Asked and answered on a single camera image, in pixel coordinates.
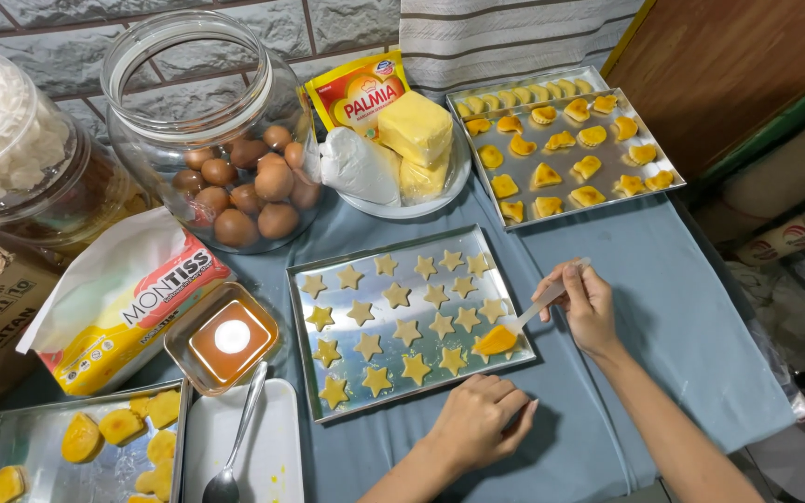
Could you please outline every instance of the person's left hand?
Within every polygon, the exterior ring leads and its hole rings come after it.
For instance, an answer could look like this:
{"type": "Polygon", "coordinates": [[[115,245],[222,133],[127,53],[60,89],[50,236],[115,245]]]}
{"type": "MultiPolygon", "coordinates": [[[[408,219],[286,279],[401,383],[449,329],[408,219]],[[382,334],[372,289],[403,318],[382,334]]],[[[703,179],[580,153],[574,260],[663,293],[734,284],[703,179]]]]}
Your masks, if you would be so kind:
{"type": "Polygon", "coordinates": [[[453,389],[423,441],[455,472],[481,468],[517,450],[533,427],[538,404],[509,380],[477,374],[453,389]]]}

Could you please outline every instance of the orange liquid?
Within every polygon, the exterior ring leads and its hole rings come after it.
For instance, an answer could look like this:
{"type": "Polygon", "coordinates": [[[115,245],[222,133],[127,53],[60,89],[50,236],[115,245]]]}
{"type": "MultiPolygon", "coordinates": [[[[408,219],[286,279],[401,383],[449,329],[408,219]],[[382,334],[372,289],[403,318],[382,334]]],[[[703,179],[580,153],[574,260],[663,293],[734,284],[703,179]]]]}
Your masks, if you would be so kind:
{"type": "Polygon", "coordinates": [[[237,381],[278,337],[261,317],[268,314],[258,304],[233,300],[191,336],[189,347],[217,381],[237,381]]]}

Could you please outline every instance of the white plate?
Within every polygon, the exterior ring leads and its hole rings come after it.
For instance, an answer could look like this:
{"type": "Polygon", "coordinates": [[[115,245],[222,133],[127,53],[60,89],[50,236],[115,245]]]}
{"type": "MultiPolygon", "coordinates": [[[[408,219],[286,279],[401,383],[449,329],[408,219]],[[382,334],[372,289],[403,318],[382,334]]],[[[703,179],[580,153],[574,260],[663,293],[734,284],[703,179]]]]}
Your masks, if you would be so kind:
{"type": "Polygon", "coordinates": [[[399,220],[404,218],[423,217],[441,209],[443,206],[455,199],[459,192],[464,188],[465,182],[471,176],[471,151],[468,149],[468,140],[464,136],[462,126],[453,121],[453,151],[449,158],[449,166],[455,166],[455,178],[450,182],[449,189],[445,194],[428,202],[422,202],[415,206],[384,206],[375,204],[367,200],[362,200],[351,195],[338,192],[343,200],[350,203],[350,206],[375,217],[390,218],[399,220]]]}
{"type": "MultiPolygon", "coordinates": [[[[191,407],[185,429],[186,503],[200,503],[207,483],[229,458],[247,390],[233,387],[220,396],[202,396],[191,407]]],[[[241,501],[303,501],[297,394],[288,381],[270,379],[263,386],[234,477],[241,501]]]]}

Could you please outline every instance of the glass jar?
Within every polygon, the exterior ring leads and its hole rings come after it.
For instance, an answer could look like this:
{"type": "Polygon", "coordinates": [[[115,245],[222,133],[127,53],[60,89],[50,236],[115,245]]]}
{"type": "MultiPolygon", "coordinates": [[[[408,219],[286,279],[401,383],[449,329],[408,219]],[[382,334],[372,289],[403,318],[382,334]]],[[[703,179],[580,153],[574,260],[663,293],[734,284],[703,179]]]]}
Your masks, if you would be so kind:
{"type": "MultiPolygon", "coordinates": [[[[214,60],[225,59],[218,44],[195,45],[194,54],[209,48],[214,60]]],[[[240,82],[240,75],[233,77],[240,82]]],[[[232,253],[267,252],[290,242],[316,217],[322,190],[312,175],[319,152],[303,88],[291,68],[238,20],[207,11],[148,18],[114,42],[101,87],[118,158],[201,241],[232,253]],[[252,70],[250,83],[221,102],[202,103],[183,84],[144,91],[160,93],[157,109],[173,111],[158,117],[152,116],[151,100],[126,94],[143,63],[201,40],[240,46],[242,66],[252,70]],[[179,91],[169,97],[171,89],[179,91]]]]}
{"type": "Polygon", "coordinates": [[[0,56],[0,232],[75,257],[152,204],[101,144],[0,56]]]}

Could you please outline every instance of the metal spoon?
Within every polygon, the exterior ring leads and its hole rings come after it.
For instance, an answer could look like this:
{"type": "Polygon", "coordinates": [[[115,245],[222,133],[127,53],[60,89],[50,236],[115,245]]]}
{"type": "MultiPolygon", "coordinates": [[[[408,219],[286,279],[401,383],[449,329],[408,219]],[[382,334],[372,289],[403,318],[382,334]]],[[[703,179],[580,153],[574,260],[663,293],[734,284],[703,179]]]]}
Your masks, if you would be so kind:
{"type": "Polygon", "coordinates": [[[257,405],[257,400],[259,400],[259,393],[263,390],[267,368],[268,364],[263,360],[257,365],[257,370],[253,372],[251,388],[247,392],[247,399],[244,400],[244,409],[240,413],[238,436],[235,437],[235,445],[232,447],[232,453],[229,454],[229,460],[225,462],[223,470],[207,483],[207,488],[204,490],[203,503],[240,503],[240,492],[238,492],[238,483],[232,475],[232,466],[234,465],[235,456],[238,454],[240,441],[244,439],[244,432],[247,431],[247,427],[251,423],[251,417],[256,408],[255,405],[257,405]]]}

